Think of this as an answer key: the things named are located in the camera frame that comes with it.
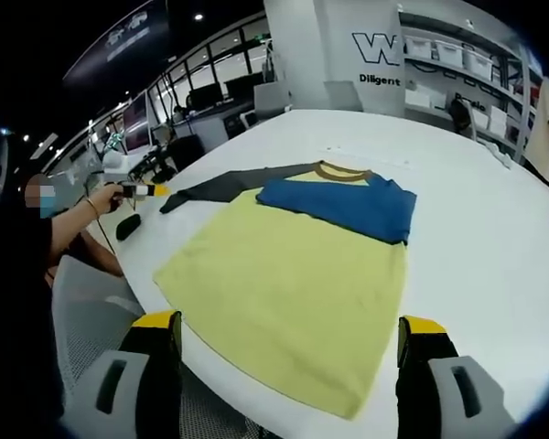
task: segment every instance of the chair backrest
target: chair backrest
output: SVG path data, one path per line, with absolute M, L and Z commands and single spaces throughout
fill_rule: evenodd
M 178 171 L 182 171 L 187 166 L 195 163 L 205 155 L 205 150 L 199 137 L 186 135 L 179 137 L 167 146 L 167 153 L 173 159 Z
M 291 104 L 285 84 L 281 81 L 267 82 L 254 87 L 254 111 L 259 121 L 283 114 Z
M 52 290 L 57 360 L 68 405 L 81 374 L 104 351 L 118 349 L 144 311 L 125 279 L 67 255 L 61 258 Z
M 364 107 L 351 80 L 328 80 L 324 83 L 332 110 L 363 112 Z

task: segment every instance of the storage bin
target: storage bin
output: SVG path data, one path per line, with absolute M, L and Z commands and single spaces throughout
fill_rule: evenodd
M 490 122 L 488 124 L 488 131 L 502 138 L 506 138 L 506 128 L 506 121 L 500 122 L 490 119 Z
M 431 100 L 431 108 L 445 110 L 447 100 L 445 93 L 426 87 L 423 84 L 417 84 L 416 90 L 429 96 L 429 99 Z
M 475 108 L 472 108 L 472 113 L 474 115 L 474 124 L 476 125 L 476 128 L 482 128 L 486 130 L 488 128 L 488 122 L 490 120 L 488 115 L 476 110 Z
M 412 57 L 431 59 L 432 41 L 421 37 L 406 37 L 406 50 Z
M 418 105 L 419 107 L 431 108 L 431 98 L 428 94 L 424 94 L 420 91 L 405 90 L 404 101 L 411 105 Z
M 445 41 L 436 41 L 436 46 L 441 62 L 460 68 L 464 67 L 464 49 L 462 47 Z
M 506 123 L 508 114 L 494 105 L 491 105 L 488 110 L 490 120 L 498 123 Z
M 472 73 L 476 73 L 485 80 L 492 80 L 492 65 L 494 62 L 473 50 L 464 50 L 464 65 Z

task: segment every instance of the face mask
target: face mask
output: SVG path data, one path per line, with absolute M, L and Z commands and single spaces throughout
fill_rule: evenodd
M 49 218 L 55 213 L 55 196 L 40 197 L 39 212 L 41 218 Z
M 51 185 L 40 187 L 39 211 L 41 218 L 49 218 L 55 213 L 56 198 L 55 188 Z

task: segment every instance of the text logo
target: text logo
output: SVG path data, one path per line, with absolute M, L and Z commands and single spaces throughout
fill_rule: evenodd
M 396 44 L 397 37 L 386 34 L 372 34 L 372 38 L 363 32 L 352 32 L 352 37 L 358 46 L 364 62 L 380 64 L 384 60 L 389 66 L 400 66 L 400 47 Z
M 360 82 L 372 82 L 376 85 L 396 85 L 401 86 L 401 80 L 396 78 L 383 78 L 382 76 L 369 75 L 366 73 L 360 74 Z

